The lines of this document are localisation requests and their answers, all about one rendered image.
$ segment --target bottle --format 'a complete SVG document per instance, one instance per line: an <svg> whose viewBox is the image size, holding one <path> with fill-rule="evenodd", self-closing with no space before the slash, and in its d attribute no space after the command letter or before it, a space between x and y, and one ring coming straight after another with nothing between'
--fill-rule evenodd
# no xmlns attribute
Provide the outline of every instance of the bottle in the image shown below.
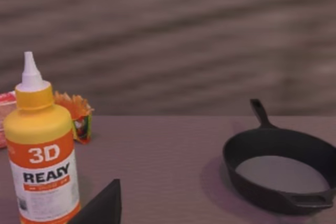
<svg viewBox="0 0 336 224"><path fill-rule="evenodd" d="M17 109L4 120L21 224L65 224L80 210L72 120L25 52Z"/></svg>

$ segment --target red and white package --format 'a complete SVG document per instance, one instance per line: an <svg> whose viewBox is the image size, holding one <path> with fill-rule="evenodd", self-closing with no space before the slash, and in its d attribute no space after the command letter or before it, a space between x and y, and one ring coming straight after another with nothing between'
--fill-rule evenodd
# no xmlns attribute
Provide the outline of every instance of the red and white package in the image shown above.
<svg viewBox="0 0 336 224"><path fill-rule="evenodd" d="M0 148L6 147L6 139L3 129L3 120L16 109L15 92L0 94Z"/></svg>

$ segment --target black handle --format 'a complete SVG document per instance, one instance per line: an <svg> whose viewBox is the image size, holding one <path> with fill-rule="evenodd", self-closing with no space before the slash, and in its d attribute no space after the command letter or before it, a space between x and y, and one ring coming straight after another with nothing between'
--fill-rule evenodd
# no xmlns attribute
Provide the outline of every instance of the black handle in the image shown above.
<svg viewBox="0 0 336 224"><path fill-rule="evenodd" d="M268 116L266 113L266 110L264 109L264 106L260 102L259 99L250 99L252 109L257 116L260 127L262 128L276 128L273 124L271 124L268 120Z"/></svg>
<svg viewBox="0 0 336 224"><path fill-rule="evenodd" d="M317 194L291 194L281 193L288 203L295 208L305 209L327 209L333 206L333 192L323 192Z"/></svg>

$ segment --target brown tabletop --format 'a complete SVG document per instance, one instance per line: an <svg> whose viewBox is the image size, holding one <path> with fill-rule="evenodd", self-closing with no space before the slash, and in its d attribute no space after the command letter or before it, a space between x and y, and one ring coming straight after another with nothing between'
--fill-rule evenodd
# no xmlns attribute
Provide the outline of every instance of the brown tabletop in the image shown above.
<svg viewBox="0 0 336 224"><path fill-rule="evenodd" d="M336 144L334 118L271 120ZM76 144L81 200L86 204L120 178L123 224L335 224L336 207L314 217L284 217L233 190L222 147L234 133L256 126L251 116L95 116L92 142ZM0 223L18 224L7 150L0 150Z"/></svg>

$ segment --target snack package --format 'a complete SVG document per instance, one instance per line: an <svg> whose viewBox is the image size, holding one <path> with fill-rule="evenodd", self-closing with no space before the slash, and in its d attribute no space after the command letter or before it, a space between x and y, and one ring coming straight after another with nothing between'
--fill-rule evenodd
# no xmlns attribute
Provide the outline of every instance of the snack package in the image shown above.
<svg viewBox="0 0 336 224"><path fill-rule="evenodd" d="M73 121L73 136L76 141L87 144L91 140L91 123L93 109L87 99L80 95L70 97L67 93L55 92L55 103L68 109Z"/></svg>
<svg viewBox="0 0 336 224"><path fill-rule="evenodd" d="M6 138L3 128L3 120L16 109L15 92L0 94L0 148L6 147Z"/></svg>

